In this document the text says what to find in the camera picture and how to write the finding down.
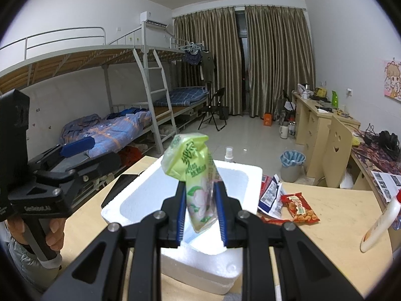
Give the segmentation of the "grey jacket left forearm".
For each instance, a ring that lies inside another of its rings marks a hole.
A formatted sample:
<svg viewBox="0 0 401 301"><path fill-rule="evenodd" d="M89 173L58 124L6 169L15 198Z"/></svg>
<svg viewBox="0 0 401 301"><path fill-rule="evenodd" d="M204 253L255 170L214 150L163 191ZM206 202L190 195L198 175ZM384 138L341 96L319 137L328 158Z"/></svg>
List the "grey jacket left forearm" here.
<svg viewBox="0 0 401 301"><path fill-rule="evenodd" d="M41 295L56 280L60 268L45 268L37 256L18 243L10 234L5 222L1 222L1 247L8 260L36 295Z"/></svg>

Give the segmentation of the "person's left hand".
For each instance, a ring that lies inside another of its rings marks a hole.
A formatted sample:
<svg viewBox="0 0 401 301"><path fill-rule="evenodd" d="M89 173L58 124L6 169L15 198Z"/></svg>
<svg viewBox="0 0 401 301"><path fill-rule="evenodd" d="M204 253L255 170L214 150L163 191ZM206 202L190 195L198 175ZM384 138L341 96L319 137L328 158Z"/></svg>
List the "person's left hand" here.
<svg viewBox="0 0 401 301"><path fill-rule="evenodd" d="M55 218L49 222L49 232L46 235L46 243L53 251L60 251L63 248L65 240L65 222L66 218ZM10 234L21 245L28 245L24 237L25 223L19 216L13 216L6 220Z"/></svg>

